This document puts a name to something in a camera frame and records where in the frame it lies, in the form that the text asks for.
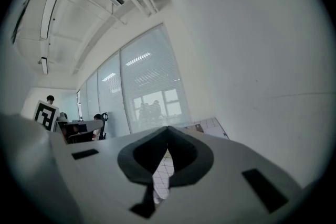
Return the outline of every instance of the black rectangle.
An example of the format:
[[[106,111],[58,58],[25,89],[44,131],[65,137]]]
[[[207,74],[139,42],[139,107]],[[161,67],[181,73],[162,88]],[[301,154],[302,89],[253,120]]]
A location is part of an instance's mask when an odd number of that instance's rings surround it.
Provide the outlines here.
[[[82,158],[89,157],[89,156],[97,154],[97,153],[99,153],[99,152],[94,150],[94,149],[91,149],[91,150],[87,150],[87,151],[72,153],[72,156],[73,156],[74,159],[82,159]]]
[[[248,170],[242,174],[270,213],[288,202],[288,199],[257,169]]]

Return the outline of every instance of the white blinds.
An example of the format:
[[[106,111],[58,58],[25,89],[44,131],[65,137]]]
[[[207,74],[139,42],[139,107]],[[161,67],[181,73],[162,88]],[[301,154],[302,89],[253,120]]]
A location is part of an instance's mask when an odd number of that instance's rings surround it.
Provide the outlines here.
[[[132,133],[190,121],[179,70],[163,25],[121,49],[121,78]]]
[[[101,113],[107,113],[107,138],[130,134],[123,105],[119,54],[113,55],[98,69],[98,97]]]
[[[84,121],[89,121],[89,110],[88,110],[88,99],[87,99],[87,92],[86,92],[86,82],[80,88],[80,104],[82,108],[82,116]]]
[[[97,72],[86,82],[89,119],[93,121],[94,115],[99,113],[98,91],[97,91]]]

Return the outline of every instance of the rectangular light fixture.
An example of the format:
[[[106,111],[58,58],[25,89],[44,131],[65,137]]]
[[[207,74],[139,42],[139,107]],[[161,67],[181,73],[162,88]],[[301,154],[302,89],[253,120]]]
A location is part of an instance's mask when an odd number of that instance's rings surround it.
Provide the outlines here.
[[[48,62],[46,57],[41,58],[43,74],[48,74]]]
[[[131,64],[133,64],[133,63],[135,63],[135,62],[137,62],[137,61],[139,61],[139,60],[141,60],[141,59],[143,59],[143,58],[145,58],[145,57],[147,57],[147,56],[149,56],[149,55],[151,55],[151,54],[150,54],[149,52],[147,52],[146,54],[141,55],[141,56],[139,56],[139,57],[133,59],[132,61],[129,61],[126,65],[127,65],[127,66],[130,66]]]
[[[49,26],[51,21],[51,16],[54,11],[57,0],[46,0],[46,4],[43,10],[42,22],[41,22],[41,38],[47,39],[49,33]]]
[[[112,73],[112,74],[108,75],[106,78],[104,78],[103,81],[107,81],[108,79],[112,78],[115,75],[116,75],[115,73]]]

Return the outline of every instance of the ceiling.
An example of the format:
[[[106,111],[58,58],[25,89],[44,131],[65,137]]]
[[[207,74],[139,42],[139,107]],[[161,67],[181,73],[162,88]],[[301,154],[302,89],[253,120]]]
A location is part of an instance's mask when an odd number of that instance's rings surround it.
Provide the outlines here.
[[[117,6],[111,0],[57,0],[44,40],[40,30],[46,0],[30,0],[15,46],[37,74],[43,74],[41,57],[48,59],[49,72],[77,73],[99,38],[109,28],[118,29],[127,23],[122,17],[136,5],[144,7],[146,16],[151,14],[143,0],[123,1]]]

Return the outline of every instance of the white ceiling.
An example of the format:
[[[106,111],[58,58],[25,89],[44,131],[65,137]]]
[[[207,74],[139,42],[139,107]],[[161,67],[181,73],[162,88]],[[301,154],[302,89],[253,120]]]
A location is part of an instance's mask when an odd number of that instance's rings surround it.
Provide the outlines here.
[[[15,46],[37,74],[43,74],[41,57],[47,57],[50,72],[76,73],[99,38],[110,27],[122,27],[118,19],[135,8],[124,1],[112,6],[110,0],[57,0],[44,40],[40,29],[46,0],[30,0]]]

